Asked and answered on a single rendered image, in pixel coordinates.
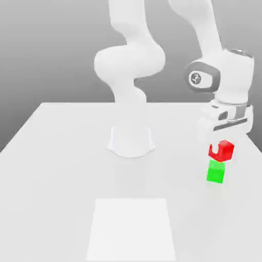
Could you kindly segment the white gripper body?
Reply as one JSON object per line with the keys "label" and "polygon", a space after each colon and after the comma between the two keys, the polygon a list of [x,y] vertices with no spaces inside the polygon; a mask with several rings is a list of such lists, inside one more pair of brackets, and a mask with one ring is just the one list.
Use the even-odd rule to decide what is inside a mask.
{"label": "white gripper body", "polygon": [[206,104],[201,108],[197,136],[199,142],[212,144],[245,135],[252,127],[252,105]]}

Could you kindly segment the small red cube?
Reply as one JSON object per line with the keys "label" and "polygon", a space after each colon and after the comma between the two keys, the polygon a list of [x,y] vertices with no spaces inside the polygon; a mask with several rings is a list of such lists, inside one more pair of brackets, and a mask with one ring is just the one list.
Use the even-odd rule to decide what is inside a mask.
{"label": "small red cube", "polygon": [[225,162],[225,161],[231,160],[233,151],[234,151],[234,147],[235,146],[233,143],[227,140],[222,140],[218,144],[217,153],[213,152],[212,144],[210,144],[208,155],[218,162]]}

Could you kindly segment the small green cube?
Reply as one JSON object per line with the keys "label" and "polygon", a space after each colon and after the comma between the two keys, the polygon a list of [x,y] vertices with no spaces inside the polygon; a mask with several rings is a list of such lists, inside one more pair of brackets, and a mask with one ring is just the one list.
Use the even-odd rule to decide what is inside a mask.
{"label": "small green cube", "polygon": [[223,183],[225,174],[225,163],[216,160],[210,160],[207,172],[207,181]]}

